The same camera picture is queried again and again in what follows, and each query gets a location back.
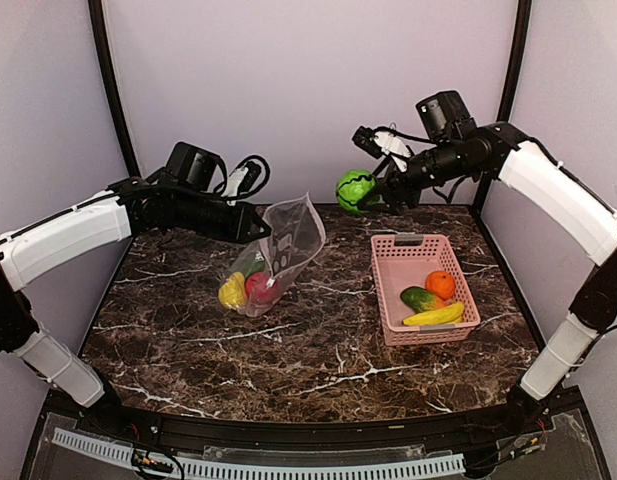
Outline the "right black frame post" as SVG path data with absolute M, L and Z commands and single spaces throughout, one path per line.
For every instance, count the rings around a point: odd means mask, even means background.
M 497 122 L 507 122 L 511 117 L 523 65 L 526 41 L 530 26 L 532 3 L 532 0 L 517 1 L 511 48 L 496 115 Z

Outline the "green orange toy mango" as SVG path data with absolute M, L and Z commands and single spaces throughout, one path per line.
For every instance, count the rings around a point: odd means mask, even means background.
M 446 303 L 436 295 L 418 286 L 411 286 L 400 293 L 401 301 L 415 314 L 444 308 Z

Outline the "left black frame post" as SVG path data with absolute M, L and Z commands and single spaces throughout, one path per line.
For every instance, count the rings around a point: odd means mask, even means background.
M 104 4 L 102 0 L 88 0 L 87 4 L 99 71 L 124 166 L 130 176 L 140 176 L 140 167 L 134 151 L 113 65 Z

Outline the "yellow toy pepper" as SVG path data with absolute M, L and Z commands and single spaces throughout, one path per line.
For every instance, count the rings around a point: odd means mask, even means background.
M 221 305 L 230 310 L 243 308 L 248 301 L 245 291 L 245 277 L 241 272 L 235 272 L 222 284 L 218 292 Z

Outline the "pink plastic basket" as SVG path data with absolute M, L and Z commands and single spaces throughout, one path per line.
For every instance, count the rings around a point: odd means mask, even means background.
M 447 237 L 379 234 L 371 247 L 386 345 L 461 341 L 479 326 L 480 314 Z

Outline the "green toy pepper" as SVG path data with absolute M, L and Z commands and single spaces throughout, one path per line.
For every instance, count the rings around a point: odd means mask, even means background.
M 266 266 L 267 263 L 265 258 L 261 254 L 257 253 L 244 270 L 244 276 L 248 278 L 255 273 L 263 272 L 266 269 Z

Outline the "yellow toy banana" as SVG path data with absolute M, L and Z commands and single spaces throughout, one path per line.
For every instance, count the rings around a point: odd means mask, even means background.
M 408 327 L 424 327 L 457 324 L 463 321 L 465 305 L 455 302 L 443 308 L 425 311 L 405 318 L 402 323 Z

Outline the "red toy apple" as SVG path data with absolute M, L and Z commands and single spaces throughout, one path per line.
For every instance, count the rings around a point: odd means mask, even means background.
M 245 292 L 252 303 L 271 304 L 278 297 L 278 283 L 265 272 L 253 273 L 246 279 Z

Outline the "green toy watermelon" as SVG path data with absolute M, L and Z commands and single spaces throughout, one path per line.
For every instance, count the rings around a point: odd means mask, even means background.
M 359 202 L 375 185 L 376 178 L 368 170 L 350 170 L 337 182 L 335 196 L 344 210 L 359 214 Z

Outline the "black front rail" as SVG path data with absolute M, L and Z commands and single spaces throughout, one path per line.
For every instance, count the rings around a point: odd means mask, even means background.
M 190 385 L 162 377 L 155 382 L 115 382 L 119 405 L 80 407 L 64 394 L 55 406 L 84 429 L 130 437 L 165 449 L 197 450 L 213 440 L 223 446 L 336 449 L 396 445 L 415 440 L 461 450 L 515 441 L 538 428 L 513 404 L 442 410 L 440 396 L 429 401 L 423 385 L 410 382 L 406 368 L 370 369 L 361 375 L 329 377 L 308 388 L 283 382 L 228 379 Z

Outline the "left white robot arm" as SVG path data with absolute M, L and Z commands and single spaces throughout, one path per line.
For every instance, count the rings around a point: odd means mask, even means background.
M 16 355 L 75 403 L 90 408 L 91 421 L 108 436 L 128 429 L 128 412 L 107 398 L 99 374 L 34 319 L 23 290 L 91 250 L 151 230 L 176 228 L 233 244 L 271 233 L 244 195 L 223 197 L 131 177 L 80 204 L 0 235 L 0 353 Z

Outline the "toy orange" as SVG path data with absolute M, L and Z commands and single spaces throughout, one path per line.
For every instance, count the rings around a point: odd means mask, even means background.
M 455 278 L 447 271 L 432 271 L 425 280 L 424 288 L 441 300 L 450 300 L 455 295 Z

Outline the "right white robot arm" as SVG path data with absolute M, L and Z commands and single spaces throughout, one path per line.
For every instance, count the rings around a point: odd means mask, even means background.
M 466 176 L 490 177 L 520 193 L 559 224 L 583 249 L 594 268 L 568 308 L 565 320 L 521 377 L 516 396 L 498 413 L 509 434 L 522 432 L 537 405 L 574 368 L 617 318 L 617 210 L 555 160 L 543 144 L 509 123 L 443 128 L 430 149 L 418 154 L 409 137 L 389 127 L 360 127 L 353 143 L 380 160 L 376 185 L 360 210 L 398 214 L 416 205 L 423 189 Z

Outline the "clear zip top bag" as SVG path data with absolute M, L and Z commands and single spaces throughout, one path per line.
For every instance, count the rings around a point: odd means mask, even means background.
M 267 313 L 280 301 L 298 275 L 320 253 L 326 242 L 324 224 L 307 194 L 267 207 L 263 213 L 263 220 L 272 228 L 271 235 L 248 244 L 222 279 L 223 284 L 235 272 L 244 275 L 244 270 L 257 253 L 265 258 L 267 266 L 263 272 L 277 281 L 278 297 L 267 305 L 252 303 L 248 298 L 243 308 L 233 310 L 251 318 Z

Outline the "black frame post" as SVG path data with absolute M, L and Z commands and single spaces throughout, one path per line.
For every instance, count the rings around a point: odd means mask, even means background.
M 140 167 L 134 151 L 113 65 L 104 4 L 102 0 L 88 0 L 87 4 L 99 71 L 124 166 L 130 176 L 140 176 Z
M 496 115 L 497 122 L 507 122 L 511 117 L 523 65 L 526 41 L 530 26 L 532 3 L 532 0 L 517 1 L 511 48 Z

